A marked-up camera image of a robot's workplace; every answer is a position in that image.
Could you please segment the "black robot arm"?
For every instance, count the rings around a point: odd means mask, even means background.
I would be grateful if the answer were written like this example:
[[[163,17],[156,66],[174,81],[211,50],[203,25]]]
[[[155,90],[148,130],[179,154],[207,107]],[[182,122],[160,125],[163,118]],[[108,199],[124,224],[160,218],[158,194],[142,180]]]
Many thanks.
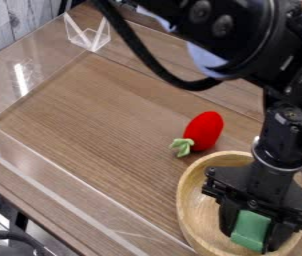
[[[202,192],[219,204],[231,241],[267,253],[302,231],[302,5],[299,0],[135,0],[188,43],[210,82],[242,78],[263,90],[254,160],[208,167]]]

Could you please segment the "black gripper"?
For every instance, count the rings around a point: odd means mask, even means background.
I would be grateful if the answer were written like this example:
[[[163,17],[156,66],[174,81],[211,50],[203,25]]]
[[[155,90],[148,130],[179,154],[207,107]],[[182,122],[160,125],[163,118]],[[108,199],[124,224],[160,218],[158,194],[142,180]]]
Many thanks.
[[[302,187],[294,174],[262,165],[208,166],[202,193],[219,204],[219,228],[230,237],[240,210],[271,219],[262,253],[277,251],[302,231]]]

